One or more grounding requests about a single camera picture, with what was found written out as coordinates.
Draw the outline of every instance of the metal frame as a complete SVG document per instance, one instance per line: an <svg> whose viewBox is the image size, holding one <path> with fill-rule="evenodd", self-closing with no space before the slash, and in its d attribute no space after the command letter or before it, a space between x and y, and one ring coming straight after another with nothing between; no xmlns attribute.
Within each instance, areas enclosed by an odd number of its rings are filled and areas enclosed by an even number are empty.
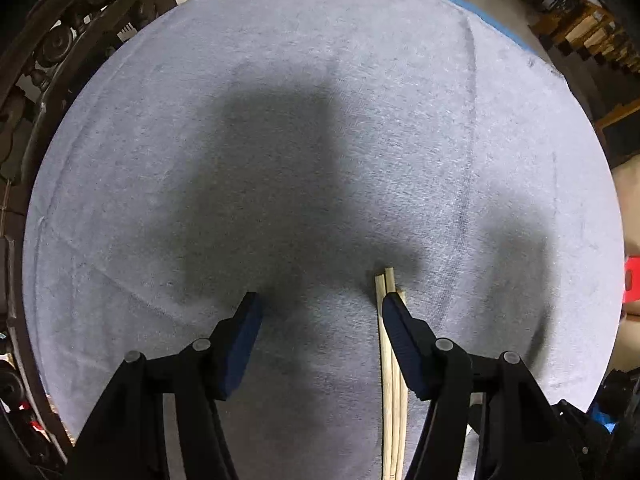
<svg viewBox="0 0 640 480"><path fill-rule="evenodd" d="M0 53L0 332L8 335L29 409L65 462L72 443L42 385L22 302L31 191L70 104L122 45L118 33L125 27L140 30L173 6L175 0L39 0ZM37 94L35 102L22 89L24 76Z"/></svg>

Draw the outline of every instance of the red object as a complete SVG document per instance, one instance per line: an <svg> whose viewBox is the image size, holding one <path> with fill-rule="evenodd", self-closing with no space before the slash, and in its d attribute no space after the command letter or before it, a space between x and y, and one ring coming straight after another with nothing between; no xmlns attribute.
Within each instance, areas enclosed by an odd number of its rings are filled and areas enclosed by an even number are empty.
<svg viewBox="0 0 640 480"><path fill-rule="evenodd" d="M630 256L625 262L625 293L622 303L640 300L640 256Z"/></svg>
<svg viewBox="0 0 640 480"><path fill-rule="evenodd" d="M30 410L31 409L31 405L26 400L24 400L23 402L21 402L21 404L18 407L18 409L19 410ZM33 413L30 413L30 417L31 417L31 420L29 421L29 424L31 425L31 427L34 430L37 430L37 431L44 431L44 428L40 425L40 423L35 418Z"/></svg>

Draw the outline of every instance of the gray towel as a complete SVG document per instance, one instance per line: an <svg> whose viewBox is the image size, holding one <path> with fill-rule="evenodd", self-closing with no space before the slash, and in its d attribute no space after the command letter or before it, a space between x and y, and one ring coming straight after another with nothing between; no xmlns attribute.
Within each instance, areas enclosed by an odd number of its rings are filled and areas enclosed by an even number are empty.
<svg viewBox="0 0 640 480"><path fill-rule="evenodd" d="M220 404L240 478L377 479L375 270L396 268L436 334L516 351L549 401L586 408L622 263L590 122L557 72L476 15L190 0L65 116L31 200L24 299L77 434L127 350L179 351L262 293L244 381ZM405 467L425 413L410 395Z"/></svg>

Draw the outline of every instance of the wooden stick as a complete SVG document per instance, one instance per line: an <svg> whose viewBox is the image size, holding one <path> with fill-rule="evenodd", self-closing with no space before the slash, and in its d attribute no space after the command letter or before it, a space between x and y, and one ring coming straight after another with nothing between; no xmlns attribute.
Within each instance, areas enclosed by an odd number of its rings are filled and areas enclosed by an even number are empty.
<svg viewBox="0 0 640 480"><path fill-rule="evenodd" d="M382 321L382 300L386 296L385 277L376 276L378 333L380 335L380 366L382 368L382 480L391 478L391 441L393 437L393 368L391 341Z"/></svg>
<svg viewBox="0 0 640 480"><path fill-rule="evenodd" d="M406 294L404 290L398 290L398 295L402 302L406 305ZM404 445L406 443L406 415L408 411L408 397L409 390L406 387L406 383L404 382L404 377L402 374L399 375L400 382L400 431L399 431L399 441L398 441L398 460L396 462L396 480L402 480L402 468L404 467Z"/></svg>
<svg viewBox="0 0 640 480"><path fill-rule="evenodd" d="M396 276L393 267L387 267L385 269L385 286L387 294L396 291Z"/></svg>
<svg viewBox="0 0 640 480"><path fill-rule="evenodd" d="M385 285L386 293L396 291L396 277L392 267L385 269ZM392 371L392 431L391 431L391 480L396 478L396 470L398 469L398 447L400 445L400 366L396 354L391 354L391 371Z"/></svg>

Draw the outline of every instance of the gray felt surface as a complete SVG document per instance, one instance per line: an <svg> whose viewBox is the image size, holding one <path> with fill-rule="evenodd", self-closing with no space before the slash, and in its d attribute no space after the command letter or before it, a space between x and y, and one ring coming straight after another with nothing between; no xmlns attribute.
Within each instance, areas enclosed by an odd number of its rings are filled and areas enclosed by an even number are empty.
<svg viewBox="0 0 640 480"><path fill-rule="evenodd" d="M622 229L565 81L446 0L190 0L65 116L31 200L24 300L77 434L124 352L178 351L263 293L220 406L240 477L377 479L384 264L437 334L519 352L551 402L587 407Z"/></svg>

